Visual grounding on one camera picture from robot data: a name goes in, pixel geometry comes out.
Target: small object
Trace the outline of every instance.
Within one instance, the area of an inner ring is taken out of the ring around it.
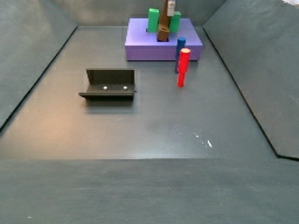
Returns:
[[[181,21],[181,13],[178,11],[176,11],[173,13],[173,16],[170,18],[170,23],[169,23],[170,32],[177,32],[178,31],[180,21]]]
[[[184,84],[184,74],[188,70],[190,57],[190,49],[182,48],[180,52],[180,61],[178,61],[178,77],[177,77],[177,87],[181,88]]]
[[[174,0],[168,0],[166,16],[173,16]]]
[[[158,22],[158,10],[149,9],[149,11],[148,11],[148,22],[146,22],[146,32],[157,32],[157,22]]]
[[[177,70],[177,65],[178,65],[178,60],[180,60],[180,51],[185,46],[185,38],[180,37],[177,38],[177,45],[176,45],[176,52],[174,52],[174,58],[176,58],[176,62],[174,62],[174,72],[178,73]]]

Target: red peg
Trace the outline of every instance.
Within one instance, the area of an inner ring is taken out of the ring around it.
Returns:
[[[190,57],[190,50],[188,48],[182,48],[180,51],[180,61],[178,61],[178,78],[177,78],[177,87],[182,87],[184,83],[184,74],[188,70],[189,65],[189,57]]]

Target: open box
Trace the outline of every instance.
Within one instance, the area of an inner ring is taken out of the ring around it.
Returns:
[[[86,99],[125,97],[133,98],[136,91],[134,70],[129,68],[89,68],[88,90],[78,95]]]

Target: blue cylinder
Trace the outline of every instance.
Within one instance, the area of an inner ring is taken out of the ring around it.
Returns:
[[[185,46],[185,38],[184,37],[178,37],[177,38],[177,45],[176,45],[176,52],[174,52],[174,58],[176,58],[176,62],[174,62],[174,72],[178,73],[177,71],[177,63],[180,60],[180,51]]]

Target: purple block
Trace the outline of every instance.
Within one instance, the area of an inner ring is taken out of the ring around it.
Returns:
[[[201,56],[201,40],[188,18],[181,18],[180,29],[169,34],[168,42],[156,41],[156,33],[146,32],[146,18],[129,18],[125,35],[126,60],[176,60],[177,38],[185,37],[185,47],[190,49],[190,60]]]

